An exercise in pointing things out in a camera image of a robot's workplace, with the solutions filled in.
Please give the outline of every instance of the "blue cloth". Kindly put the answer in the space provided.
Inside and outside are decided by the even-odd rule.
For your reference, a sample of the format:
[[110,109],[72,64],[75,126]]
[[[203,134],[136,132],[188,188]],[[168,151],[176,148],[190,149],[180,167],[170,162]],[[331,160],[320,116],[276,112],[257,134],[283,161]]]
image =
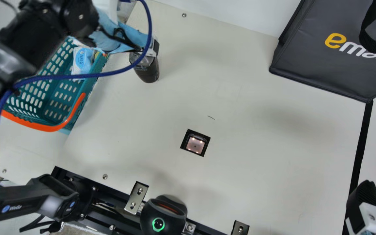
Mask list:
[[[132,41],[134,44],[144,47],[146,45],[146,41],[148,39],[148,35],[144,33],[140,33],[140,31],[123,24],[122,22],[119,22],[119,24],[115,24],[111,21],[110,18],[108,18],[107,14],[104,13],[102,10],[97,9],[99,20],[98,22],[100,25],[103,26],[104,30],[109,33],[110,35],[113,35],[114,30],[116,28],[122,28],[124,29],[124,32],[126,33],[127,37]],[[121,33],[117,33],[115,36],[120,37],[122,39],[123,36]],[[134,48],[127,46],[121,42],[117,42],[116,40],[109,39],[103,32],[101,31],[95,31],[92,33],[89,38],[94,40],[97,47],[95,49],[101,51],[101,52],[109,52],[110,54],[119,53],[119,52],[127,52],[131,51]]]

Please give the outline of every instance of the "emart logo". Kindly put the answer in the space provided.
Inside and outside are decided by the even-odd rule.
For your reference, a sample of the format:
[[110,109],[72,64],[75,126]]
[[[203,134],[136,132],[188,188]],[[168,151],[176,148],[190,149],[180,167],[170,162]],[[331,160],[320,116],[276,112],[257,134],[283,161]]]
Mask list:
[[347,39],[344,35],[340,33],[332,33],[330,34],[324,44],[330,48],[337,49],[340,48],[340,52],[344,52],[347,50],[346,53],[349,55],[353,55],[354,52],[356,52],[356,56],[362,56],[364,58],[375,58],[376,54],[367,52],[367,50],[356,43],[353,42],[347,42]]

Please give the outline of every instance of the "dark bottle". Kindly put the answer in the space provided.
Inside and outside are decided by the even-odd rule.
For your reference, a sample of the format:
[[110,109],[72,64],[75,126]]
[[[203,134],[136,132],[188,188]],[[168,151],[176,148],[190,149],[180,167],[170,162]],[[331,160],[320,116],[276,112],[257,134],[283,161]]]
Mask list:
[[[130,63],[133,64],[139,57],[139,53],[131,52],[129,58]],[[134,71],[143,82],[156,82],[159,78],[158,58],[153,56],[145,56],[142,61],[140,61],[140,63],[134,67]]]

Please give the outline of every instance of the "metal bracket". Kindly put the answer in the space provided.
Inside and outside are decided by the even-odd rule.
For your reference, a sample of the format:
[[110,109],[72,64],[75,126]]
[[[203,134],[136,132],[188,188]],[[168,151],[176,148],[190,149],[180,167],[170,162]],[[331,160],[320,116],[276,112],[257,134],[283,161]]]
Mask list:
[[140,182],[136,182],[134,185],[132,192],[130,193],[129,201],[124,207],[124,210],[129,212],[130,214],[137,214],[137,211],[140,208],[140,205],[143,202],[143,199],[148,192],[149,186]]
[[249,232],[249,226],[239,221],[234,221],[233,230],[231,235],[247,235]]
[[182,235],[193,235],[195,231],[196,225],[190,222],[185,223],[184,230],[182,231]]

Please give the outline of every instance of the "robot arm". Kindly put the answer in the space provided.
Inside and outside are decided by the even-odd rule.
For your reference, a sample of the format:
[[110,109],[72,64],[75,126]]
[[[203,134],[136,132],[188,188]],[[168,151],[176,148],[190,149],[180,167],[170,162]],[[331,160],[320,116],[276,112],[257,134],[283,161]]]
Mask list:
[[376,187],[362,182],[346,202],[346,227],[349,235],[376,235]]

